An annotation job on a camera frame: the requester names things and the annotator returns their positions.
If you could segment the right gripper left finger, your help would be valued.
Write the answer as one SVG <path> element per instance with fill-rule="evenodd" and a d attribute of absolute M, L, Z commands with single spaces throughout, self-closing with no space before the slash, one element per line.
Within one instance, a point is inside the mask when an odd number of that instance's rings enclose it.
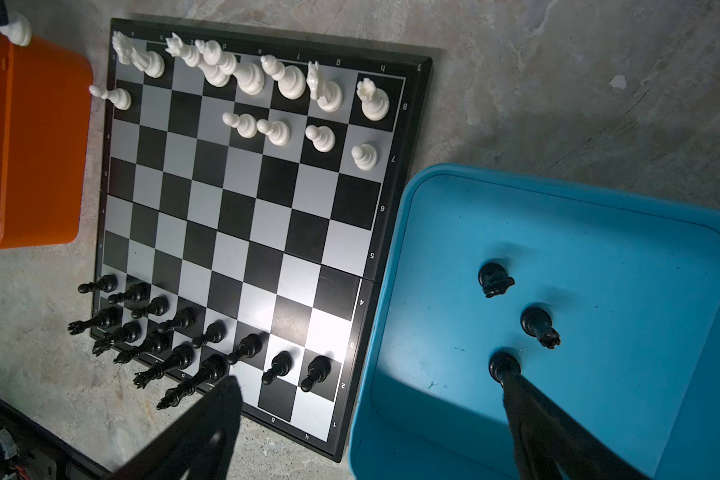
<path fill-rule="evenodd" d="M 239 433 L 243 399 L 234 376 L 216 384 L 111 479 L 224 479 Z"/>

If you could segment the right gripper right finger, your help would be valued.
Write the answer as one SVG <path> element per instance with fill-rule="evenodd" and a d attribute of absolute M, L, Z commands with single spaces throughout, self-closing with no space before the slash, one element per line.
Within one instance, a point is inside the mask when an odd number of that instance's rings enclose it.
<path fill-rule="evenodd" d="M 644 479 L 520 374 L 503 379 L 503 404 L 522 479 Z"/>

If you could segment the black piece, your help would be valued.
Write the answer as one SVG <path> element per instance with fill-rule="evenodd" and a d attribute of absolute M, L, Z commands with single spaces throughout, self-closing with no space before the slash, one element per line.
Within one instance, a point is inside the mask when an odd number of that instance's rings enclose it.
<path fill-rule="evenodd" d="M 504 385 L 507 378 L 521 374 L 521 365 L 511 353 L 497 351 L 489 360 L 489 373 L 497 383 Z"/>
<path fill-rule="evenodd" d="M 550 314 L 536 306 L 528 307 L 521 314 L 523 331 L 548 349 L 554 349 L 561 343 L 559 333 L 552 326 Z"/>
<path fill-rule="evenodd" d="M 515 279 L 496 262 L 487 262 L 481 266 L 478 281 L 486 298 L 503 295 L 515 285 Z"/>

